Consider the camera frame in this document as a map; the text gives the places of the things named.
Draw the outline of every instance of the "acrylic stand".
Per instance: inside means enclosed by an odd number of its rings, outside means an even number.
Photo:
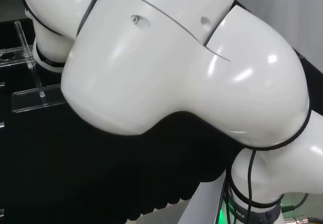
[[[0,51],[0,68],[26,63],[35,88],[12,94],[12,112],[20,113],[66,103],[60,84],[42,86],[37,73],[36,62],[32,56],[31,46],[27,44],[19,21],[15,22],[15,27],[22,47]]]

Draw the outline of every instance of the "screw hole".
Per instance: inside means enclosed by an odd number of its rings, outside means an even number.
[[[208,17],[202,16],[201,17],[201,24],[205,31],[211,30],[211,21]]]
[[[15,53],[13,51],[10,51],[10,52],[5,52],[5,53],[1,54],[0,59],[3,61],[7,61],[10,59],[13,59],[15,56],[16,56]]]

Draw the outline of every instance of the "metal connector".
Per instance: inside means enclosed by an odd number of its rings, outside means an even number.
[[[285,219],[285,224],[308,224],[308,219],[306,216],[301,215],[298,217],[291,217]]]

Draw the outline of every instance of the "cable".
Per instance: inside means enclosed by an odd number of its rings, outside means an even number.
[[[232,189],[231,189],[231,186],[230,184],[228,183],[228,190],[229,190],[229,193],[231,195],[231,198],[232,198],[232,204],[233,204],[233,213],[235,213],[235,205],[234,205],[234,198],[233,198],[233,194],[232,194]],[[236,215],[233,215],[234,216],[234,221],[233,221],[233,224],[236,224],[236,221],[237,221],[237,218],[236,218]]]
[[[301,202],[299,202],[297,205],[288,205],[288,206],[283,206],[282,207],[282,213],[288,212],[288,211],[292,211],[297,209],[298,207],[300,207],[302,204],[304,204],[305,200],[308,197],[308,193],[305,194],[304,198],[301,200]]]
[[[295,209],[300,207],[302,204],[304,204],[305,200],[307,199],[308,197],[308,193],[305,194],[304,198],[302,199],[301,202],[299,202],[297,205],[295,205]]]
[[[229,211],[229,182],[227,182],[226,184],[226,209],[227,209],[227,221],[228,221],[228,224],[231,224],[231,221],[230,221],[230,211]]]
[[[249,224],[249,217],[251,213],[251,201],[252,201],[252,189],[251,189],[251,170],[254,161],[254,157],[256,156],[256,150],[252,151],[252,155],[249,162],[249,169],[248,169],[248,190],[249,190],[249,204],[248,204],[248,212],[247,212],[247,221],[246,224]]]
[[[308,222],[312,223],[322,223],[323,224],[323,219],[321,218],[315,218],[315,217],[308,217]]]

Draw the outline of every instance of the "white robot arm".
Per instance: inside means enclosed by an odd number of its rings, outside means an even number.
[[[62,92],[85,121],[110,133],[137,135],[186,110],[248,148],[284,145],[257,153],[255,202],[271,203],[291,191],[323,193],[317,168],[323,162],[323,117],[310,114],[302,65],[269,25],[238,6],[228,13],[232,2],[26,0],[42,53],[46,45],[54,48],[46,44],[54,36],[41,36],[45,28],[38,30],[35,15],[71,40],[63,53],[73,46]],[[250,156],[251,150],[243,150],[231,171],[246,197]],[[284,223],[282,215],[275,223]]]

